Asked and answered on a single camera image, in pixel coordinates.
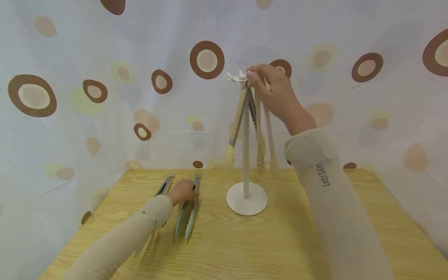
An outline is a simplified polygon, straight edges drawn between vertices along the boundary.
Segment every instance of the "sleeve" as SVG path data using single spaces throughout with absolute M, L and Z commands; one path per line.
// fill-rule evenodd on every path
M 387 257 L 345 175 L 334 143 L 321 129 L 291 137 L 285 156 L 303 185 L 333 280 L 393 280 Z
M 64 280 L 110 279 L 136 248 L 163 226 L 172 213 L 171 199 L 158 195 L 93 243 L 68 269 Z

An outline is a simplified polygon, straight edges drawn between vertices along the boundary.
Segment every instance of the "wood grain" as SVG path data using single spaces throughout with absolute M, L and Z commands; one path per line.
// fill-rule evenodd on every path
M 198 170 L 132 170 L 126 172 L 40 279 L 60 279 L 90 244 L 138 210 L 170 173 L 174 183 Z M 281 170 L 281 181 L 250 171 L 269 201 L 253 217 L 239 216 L 226 204 L 227 190 L 241 182 L 241 170 L 199 170 L 200 199 L 191 240 L 174 242 L 181 205 L 141 254 L 131 256 L 113 279 L 126 280 L 329 280 L 327 261 L 314 228 L 308 202 L 293 170 Z M 418 226 L 369 172 L 345 170 L 380 238 L 397 280 L 442 280 L 448 262 Z

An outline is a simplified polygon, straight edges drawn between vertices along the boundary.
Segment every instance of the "stand base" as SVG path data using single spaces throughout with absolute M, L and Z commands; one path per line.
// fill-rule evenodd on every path
M 243 182 L 233 185 L 227 192 L 227 205 L 235 213 L 243 216 L 253 216 L 266 208 L 267 194 L 264 189 L 249 183 L 249 199 L 244 199 Z

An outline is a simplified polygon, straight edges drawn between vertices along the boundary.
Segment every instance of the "brown circle pattern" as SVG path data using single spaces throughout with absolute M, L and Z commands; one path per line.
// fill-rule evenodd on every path
M 284 74 L 288 77 L 291 78 L 291 74 L 293 73 L 293 69 L 291 68 L 291 64 L 289 64 L 289 62 L 287 62 L 286 60 L 283 59 L 277 59 L 274 60 L 273 62 L 271 62 L 271 65 L 273 67 L 282 67 L 284 69 Z
M 368 74 L 367 76 L 361 76 L 359 74 L 359 66 L 367 60 L 373 60 L 375 62 L 375 68 L 373 69 L 373 71 Z M 371 79 L 375 78 L 376 75 L 378 75 L 378 73 L 381 71 L 383 67 L 383 57 L 376 53 L 376 52 L 370 52 L 370 53 L 366 53 L 365 55 L 361 56 L 358 61 L 356 61 L 355 65 L 353 65 L 352 68 L 352 78 L 354 81 L 356 82 L 367 82 L 370 81 Z
M 146 135 L 145 136 L 140 135 L 140 133 L 138 131 L 139 129 L 143 129 L 146 132 Z M 144 126 L 143 124 L 134 125 L 134 132 L 135 132 L 135 135 L 137 135 L 137 137 L 142 141 L 147 141 L 147 140 L 151 139 L 151 131 L 149 131 L 149 129 L 146 126 Z
M 92 215 L 92 212 L 87 211 L 87 212 L 84 214 L 84 216 L 82 216 L 82 218 L 81 218 L 81 224 L 84 224 L 84 223 L 87 221 L 87 219 L 90 217 L 90 215 Z
M 126 0 L 100 0 L 101 4 L 114 15 L 121 15 L 125 11 Z
M 435 52 L 448 40 L 448 29 L 440 32 L 426 46 L 423 51 L 423 64 L 429 72 L 443 77 L 448 77 L 448 67 L 440 65 L 435 59 Z
M 213 69 L 210 72 L 202 71 L 202 69 L 198 65 L 198 55 L 203 50 L 212 51 L 216 55 L 216 58 L 217 58 L 216 67 L 215 67 L 215 69 Z M 219 76 L 219 74 L 221 74 L 221 72 L 224 69 L 224 61 L 225 61 L 224 53 L 221 50 L 221 48 L 214 42 L 210 42 L 210 41 L 202 41 L 202 42 L 197 43 L 193 47 L 193 49 L 191 50 L 191 53 L 190 53 L 191 68 L 196 73 L 196 75 L 198 75 L 199 77 L 206 79 L 206 80 L 214 79 L 217 76 Z
M 193 162 L 193 166 L 194 166 L 194 168 L 200 169 L 200 168 L 202 168 L 204 166 L 204 164 L 201 161 L 199 161 L 199 160 L 195 160 Z
M 349 163 L 344 165 L 344 169 L 356 169 L 356 163 L 349 162 Z
M 89 86 L 95 86 L 99 88 L 99 90 L 101 91 L 101 95 L 99 97 L 92 96 L 92 94 L 89 93 Z M 108 97 L 108 89 L 99 81 L 85 80 L 82 82 L 82 89 L 84 90 L 84 93 L 87 95 L 87 97 L 94 103 L 103 103 Z
M 49 104 L 42 109 L 34 109 L 26 106 L 19 97 L 19 89 L 22 85 L 32 84 L 42 87 L 48 94 L 50 99 Z M 9 98 L 13 102 L 13 104 L 19 109 L 22 113 L 27 114 L 29 116 L 34 117 L 46 117 L 52 115 L 56 111 L 57 102 L 56 96 L 53 92 L 53 89 L 50 85 L 39 76 L 22 74 L 17 75 L 9 81 L 8 84 L 8 94 Z
M 163 77 L 165 79 L 166 86 L 164 88 L 159 88 L 159 86 L 157 85 L 156 81 L 157 81 L 157 77 L 158 76 L 161 76 L 161 77 Z M 154 87 L 154 90 L 157 93 L 165 94 L 165 93 L 168 93 L 172 89 L 172 79 L 163 70 L 157 69 L 156 71 L 152 72 L 151 81 L 152 81 L 152 86 Z

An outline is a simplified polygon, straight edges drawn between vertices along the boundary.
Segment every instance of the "stand pole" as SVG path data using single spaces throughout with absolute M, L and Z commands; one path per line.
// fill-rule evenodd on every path
M 244 199 L 250 198 L 249 193 L 249 106 L 246 106 L 243 112 L 243 194 Z

